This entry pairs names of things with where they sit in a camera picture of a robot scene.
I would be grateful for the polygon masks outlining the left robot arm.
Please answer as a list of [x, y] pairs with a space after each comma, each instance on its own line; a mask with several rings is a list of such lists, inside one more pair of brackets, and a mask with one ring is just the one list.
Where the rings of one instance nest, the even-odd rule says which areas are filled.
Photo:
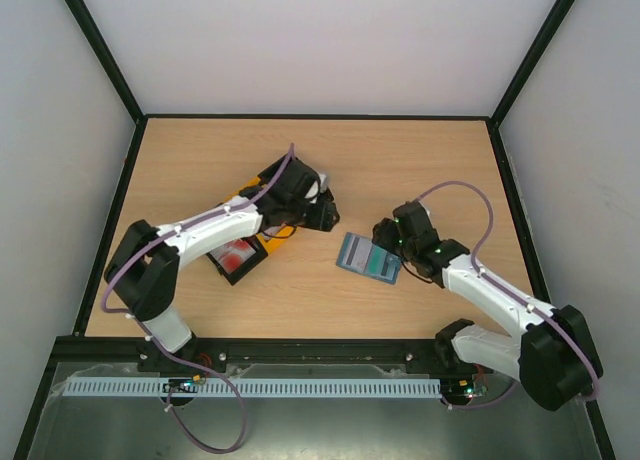
[[172, 305], [181, 270], [208, 256], [236, 282], [298, 229], [329, 232], [339, 220], [328, 176], [283, 157], [207, 212], [160, 226], [131, 224], [104, 279], [128, 315], [175, 353], [193, 338]]

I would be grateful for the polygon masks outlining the teal VIP card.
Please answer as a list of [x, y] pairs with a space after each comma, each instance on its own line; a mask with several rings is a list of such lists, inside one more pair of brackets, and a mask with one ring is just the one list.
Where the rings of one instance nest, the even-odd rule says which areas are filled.
[[367, 263], [367, 272], [372, 278], [395, 284], [400, 269], [401, 262], [396, 255], [378, 246], [372, 247]]

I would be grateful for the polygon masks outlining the black bin with teal cards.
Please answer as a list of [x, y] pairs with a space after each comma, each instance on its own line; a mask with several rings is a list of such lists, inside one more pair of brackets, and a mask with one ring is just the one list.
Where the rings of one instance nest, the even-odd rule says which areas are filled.
[[290, 161], [291, 158], [287, 155], [284, 155], [280, 159], [276, 160], [273, 164], [265, 168], [258, 174], [259, 184], [266, 185], [273, 179], [278, 180], [286, 171]]

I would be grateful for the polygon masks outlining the teal card holder wallet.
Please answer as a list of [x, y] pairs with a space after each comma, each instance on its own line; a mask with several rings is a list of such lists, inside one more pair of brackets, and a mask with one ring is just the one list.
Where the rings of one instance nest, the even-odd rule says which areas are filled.
[[370, 238], [348, 232], [336, 260], [339, 268], [394, 285], [401, 269], [400, 259], [372, 243]]

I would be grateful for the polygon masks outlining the white floral VIP card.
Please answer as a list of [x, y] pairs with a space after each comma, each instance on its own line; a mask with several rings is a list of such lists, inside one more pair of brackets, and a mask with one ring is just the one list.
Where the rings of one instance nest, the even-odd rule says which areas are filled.
[[355, 270], [364, 270], [371, 251], [371, 241], [367, 237], [349, 234], [345, 238], [345, 252], [342, 264]]

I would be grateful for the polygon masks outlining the yellow bin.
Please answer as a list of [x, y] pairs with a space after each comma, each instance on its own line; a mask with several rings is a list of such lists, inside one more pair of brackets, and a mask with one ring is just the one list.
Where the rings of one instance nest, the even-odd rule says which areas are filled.
[[270, 227], [263, 232], [258, 232], [251, 237], [235, 240], [231, 242], [231, 245], [240, 248], [251, 247], [256, 252], [264, 251], [269, 255], [282, 246], [285, 240], [292, 236], [295, 231], [295, 227], [282, 224], [280, 226]]

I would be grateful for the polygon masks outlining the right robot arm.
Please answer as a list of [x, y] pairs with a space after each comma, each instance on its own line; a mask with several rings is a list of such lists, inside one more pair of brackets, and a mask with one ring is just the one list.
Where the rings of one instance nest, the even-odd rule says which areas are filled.
[[374, 245], [411, 264], [419, 277], [471, 302], [503, 329], [460, 319], [436, 336], [436, 359], [455, 372], [478, 364], [518, 382], [540, 407], [556, 411], [591, 399], [604, 369], [584, 315], [531, 297], [486, 268], [466, 246], [440, 238], [418, 201], [397, 207], [372, 230]]

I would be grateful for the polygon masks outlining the black bin with red cards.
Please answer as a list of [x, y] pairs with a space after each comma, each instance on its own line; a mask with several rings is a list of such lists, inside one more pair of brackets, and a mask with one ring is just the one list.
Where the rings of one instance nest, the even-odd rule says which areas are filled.
[[206, 254], [230, 285], [236, 285], [268, 257], [257, 236], [236, 239]]

